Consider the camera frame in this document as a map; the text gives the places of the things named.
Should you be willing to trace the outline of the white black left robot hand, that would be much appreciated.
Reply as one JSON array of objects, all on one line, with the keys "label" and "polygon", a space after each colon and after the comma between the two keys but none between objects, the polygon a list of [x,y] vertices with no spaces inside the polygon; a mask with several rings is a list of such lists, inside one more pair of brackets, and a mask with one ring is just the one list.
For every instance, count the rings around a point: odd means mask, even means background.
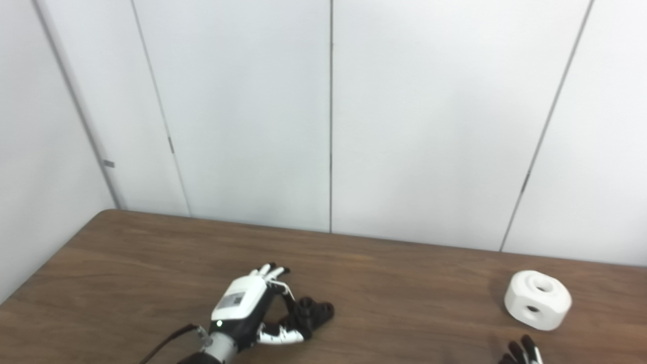
[{"label": "white black left robot hand", "polygon": [[[279,279],[289,272],[270,262],[233,280],[212,311],[209,334],[229,337],[238,352],[257,344],[291,345],[311,339],[312,332],[294,316],[297,301],[291,289]],[[268,323],[265,316],[277,296],[284,300],[288,316]]]}]

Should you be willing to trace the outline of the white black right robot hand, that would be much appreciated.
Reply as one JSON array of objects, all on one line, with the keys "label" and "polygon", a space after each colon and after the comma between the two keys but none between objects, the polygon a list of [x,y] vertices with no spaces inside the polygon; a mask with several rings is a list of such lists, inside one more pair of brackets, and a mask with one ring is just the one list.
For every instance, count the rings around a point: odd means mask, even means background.
[{"label": "white black right robot hand", "polygon": [[540,348],[529,335],[522,336],[517,341],[510,341],[507,351],[499,359],[498,363],[544,363]]}]

